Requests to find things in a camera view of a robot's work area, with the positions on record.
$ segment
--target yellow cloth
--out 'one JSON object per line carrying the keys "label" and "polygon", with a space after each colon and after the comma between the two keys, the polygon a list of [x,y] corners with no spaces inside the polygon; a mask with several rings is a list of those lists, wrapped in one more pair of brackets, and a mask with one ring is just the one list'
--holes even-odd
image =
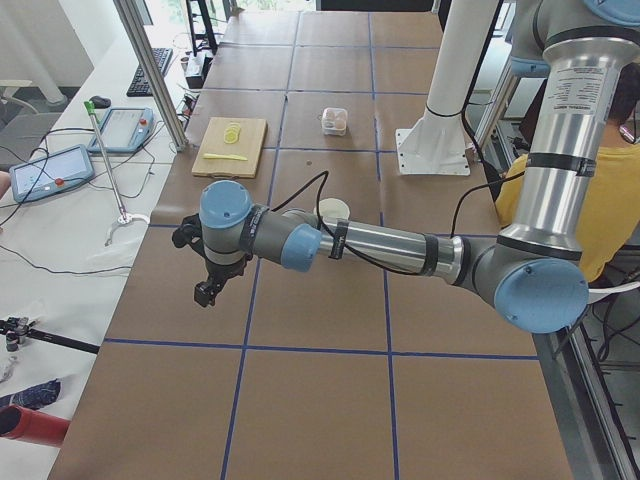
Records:
{"label": "yellow cloth", "polygon": [[[526,159],[518,158],[507,175],[522,172]],[[582,246],[579,266],[589,282],[600,276],[640,221],[640,145],[601,147],[596,161],[576,228]],[[503,227],[513,221],[523,178],[502,185],[496,210]]]}

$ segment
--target red cylinder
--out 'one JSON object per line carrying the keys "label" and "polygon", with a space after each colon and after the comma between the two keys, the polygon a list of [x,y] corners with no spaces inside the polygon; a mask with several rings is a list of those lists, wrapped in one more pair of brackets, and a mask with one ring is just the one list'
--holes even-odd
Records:
{"label": "red cylinder", "polygon": [[0,437],[61,447],[69,420],[19,405],[0,409]]}

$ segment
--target warning label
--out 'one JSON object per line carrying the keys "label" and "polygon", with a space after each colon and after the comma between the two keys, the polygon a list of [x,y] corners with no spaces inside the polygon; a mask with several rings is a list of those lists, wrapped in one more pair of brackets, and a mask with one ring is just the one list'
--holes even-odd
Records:
{"label": "warning label", "polygon": [[573,67],[552,72],[540,114],[595,115],[605,77],[606,69],[602,67]]}

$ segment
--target clear plastic container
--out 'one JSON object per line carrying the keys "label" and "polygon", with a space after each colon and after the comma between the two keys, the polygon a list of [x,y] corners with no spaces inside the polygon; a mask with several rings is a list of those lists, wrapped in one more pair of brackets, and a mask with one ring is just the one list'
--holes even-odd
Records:
{"label": "clear plastic container", "polygon": [[347,133],[347,118],[344,108],[325,108],[322,112],[322,133],[343,136]]}

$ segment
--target green tip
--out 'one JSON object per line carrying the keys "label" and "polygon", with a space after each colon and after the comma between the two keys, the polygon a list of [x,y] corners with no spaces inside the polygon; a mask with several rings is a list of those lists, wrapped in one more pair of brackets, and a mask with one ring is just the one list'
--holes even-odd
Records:
{"label": "green tip", "polygon": [[87,100],[84,102],[84,106],[87,109],[87,113],[89,115],[93,115],[95,113],[95,107],[93,106],[93,102],[91,100]]}

